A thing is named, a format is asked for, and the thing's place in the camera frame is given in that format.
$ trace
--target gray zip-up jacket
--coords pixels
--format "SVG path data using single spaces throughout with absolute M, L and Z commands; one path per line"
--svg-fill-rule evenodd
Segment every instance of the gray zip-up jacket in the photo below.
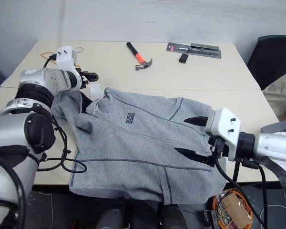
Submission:
M 189 160 L 174 147 L 210 155 L 204 127 L 184 123 L 184 119 L 208 116 L 211 110 L 189 99 L 112 88 L 105 90 L 97 104 L 79 91 L 59 94 L 53 114 L 71 126 L 78 147 L 76 159 L 88 168 L 72 175 L 70 191 L 164 204 L 205 203 L 223 190 L 225 180 L 216 168 Z M 221 164 L 225 169 L 224 159 Z

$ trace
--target hammer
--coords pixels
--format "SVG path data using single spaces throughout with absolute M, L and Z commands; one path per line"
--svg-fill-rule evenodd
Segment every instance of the hammer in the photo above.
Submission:
M 140 69 L 149 68 L 152 65 L 153 59 L 151 59 L 149 62 L 146 62 L 146 60 L 138 53 L 138 51 L 133 47 L 133 45 L 130 42 L 127 42 L 126 45 L 132 51 L 132 53 L 135 55 L 137 60 L 140 62 L 140 65 L 135 66 L 135 69 L 137 71 Z

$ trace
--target zipper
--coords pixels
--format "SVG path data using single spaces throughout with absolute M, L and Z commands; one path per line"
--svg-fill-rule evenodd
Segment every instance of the zipper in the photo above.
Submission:
M 97 108 L 99 108 L 99 104 L 98 103 L 94 103 L 92 116 L 95 117 L 95 118 L 99 118 L 98 115 L 95 113 Z
M 194 148 L 193 146 L 189 146 L 187 144 L 184 144 L 184 143 L 181 143 L 181 142 L 178 142 L 178 141 L 175 141 L 175 140 L 169 140 L 169 139 L 163 139 L 163 138 L 157 138 L 157 137 L 150 137 L 150 136 L 146 136 L 146 135 L 143 135 L 143 134 L 138 134 L 138 133 L 134 133 L 134 132 L 131 132 L 131 131 L 128 131 L 128 130 L 125 130 L 123 129 L 122 127 L 118 126 L 117 124 L 105 119 L 104 117 L 102 116 L 99 116 L 97 115 L 95 112 L 93 112 L 92 114 L 90 113 L 82 113 L 84 115 L 87 115 L 91 118 L 94 117 L 94 118 L 97 118 L 98 121 L 100 121 L 101 123 L 103 123 L 104 125 L 106 125 L 107 127 L 111 128 L 111 129 L 115 129 L 115 130 L 118 130 L 118 131 L 122 131 L 128 135 L 134 135 L 134 136 L 137 136 L 139 138 L 144 138 L 144 139 L 147 139 L 147 140 L 151 140 L 151 141 L 154 141 L 154 142 L 161 142 L 161 143 L 164 143 L 166 145 L 170 145 L 170 146 L 174 146 L 174 147 L 182 147 L 182 148 L 186 148 L 186 149 L 191 149 L 191 150 L 194 150 L 196 153 L 206 153 L 205 151 L 201 150 L 201 149 L 197 149 L 197 148 Z

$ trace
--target black office chair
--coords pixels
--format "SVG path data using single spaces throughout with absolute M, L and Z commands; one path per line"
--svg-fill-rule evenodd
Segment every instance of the black office chair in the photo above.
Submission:
M 259 37 L 247 67 L 261 89 L 286 74 L 286 36 Z

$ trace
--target person's arm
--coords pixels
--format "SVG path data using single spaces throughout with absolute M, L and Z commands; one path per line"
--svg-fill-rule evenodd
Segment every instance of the person's arm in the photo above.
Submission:
M 286 120 L 286 74 L 265 88 L 263 93 L 277 118 Z

